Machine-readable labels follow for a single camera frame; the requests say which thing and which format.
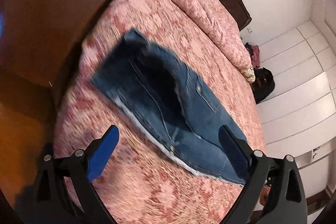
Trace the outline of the blue denim jeans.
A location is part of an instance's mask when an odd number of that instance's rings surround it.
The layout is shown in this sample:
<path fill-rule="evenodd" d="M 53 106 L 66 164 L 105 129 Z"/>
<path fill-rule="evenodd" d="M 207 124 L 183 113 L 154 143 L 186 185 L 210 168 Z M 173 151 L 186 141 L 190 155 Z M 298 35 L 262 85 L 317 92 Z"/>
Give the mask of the blue denim jeans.
<path fill-rule="evenodd" d="M 131 29 L 91 81 L 171 160 L 199 176 L 245 184 L 218 137 L 223 125 L 239 139 L 244 133 L 201 76 L 171 50 Z"/>

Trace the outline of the white built-in wardrobe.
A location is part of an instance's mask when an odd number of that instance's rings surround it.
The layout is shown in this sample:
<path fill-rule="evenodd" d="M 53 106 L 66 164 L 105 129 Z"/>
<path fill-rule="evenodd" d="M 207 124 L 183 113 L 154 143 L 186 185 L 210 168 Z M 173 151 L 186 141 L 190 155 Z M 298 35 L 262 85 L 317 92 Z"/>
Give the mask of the white built-in wardrobe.
<path fill-rule="evenodd" d="M 269 156 L 292 155 L 305 195 L 327 187 L 335 151 L 335 53 L 312 21 L 260 46 L 275 89 L 258 104 Z"/>

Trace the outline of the pink floral bedspread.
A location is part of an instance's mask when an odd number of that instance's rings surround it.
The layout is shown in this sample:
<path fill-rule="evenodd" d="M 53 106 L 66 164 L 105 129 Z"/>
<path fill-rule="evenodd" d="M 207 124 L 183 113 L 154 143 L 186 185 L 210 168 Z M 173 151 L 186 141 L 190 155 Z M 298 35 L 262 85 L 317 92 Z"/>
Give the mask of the pink floral bedspread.
<path fill-rule="evenodd" d="M 243 187 L 218 141 L 226 122 L 265 149 L 235 20 L 217 0 L 204 23 L 181 1 L 113 0 L 82 44 L 55 129 L 56 157 L 119 141 L 93 186 L 118 223 L 219 223 Z"/>

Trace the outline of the black jacket on chair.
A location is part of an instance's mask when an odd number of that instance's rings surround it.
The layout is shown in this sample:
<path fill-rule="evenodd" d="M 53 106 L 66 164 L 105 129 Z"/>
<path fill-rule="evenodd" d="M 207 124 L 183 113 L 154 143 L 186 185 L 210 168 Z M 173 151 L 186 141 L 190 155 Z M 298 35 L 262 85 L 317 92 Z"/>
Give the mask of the black jacket on chair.
<path fill-rule="evenodd" d="M 256 79 L 251 84 L 251 88 L 255 102 L 258 104 L 274 91 L 275 82 L 272 72 L 266 68 L 255 69 L 254 73 Z"/>

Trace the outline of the floral yellow pillow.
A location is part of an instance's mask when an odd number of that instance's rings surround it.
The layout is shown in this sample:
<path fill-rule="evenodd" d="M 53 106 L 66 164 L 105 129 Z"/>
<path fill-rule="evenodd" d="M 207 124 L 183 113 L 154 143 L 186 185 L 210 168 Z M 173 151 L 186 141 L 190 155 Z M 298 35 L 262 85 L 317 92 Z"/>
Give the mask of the floral yellow pillow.
<path fill-rule="evenodd" d="M 256 80 L 255 72 L 254 69 L 251 68 L 244 68 L 244 69 L 239 69 L 240 73 L 244 76 L 245 80 L 248 83 L 254 83 Z"/>

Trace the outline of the maroon clothes pile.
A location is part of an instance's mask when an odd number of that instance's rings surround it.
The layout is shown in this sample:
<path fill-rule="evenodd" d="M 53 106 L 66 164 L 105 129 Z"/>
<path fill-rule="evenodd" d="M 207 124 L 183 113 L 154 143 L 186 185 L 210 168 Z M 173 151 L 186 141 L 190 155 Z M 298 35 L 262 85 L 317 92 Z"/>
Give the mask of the maroon clothes pile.
<path fill-rule="evenodd" d="M 249 43 L 245 44 L 247 51 L 249 52 L 251 63 L 254 69 L 260 68 L 260 50 L 259 46 L 251 45 Z"/>

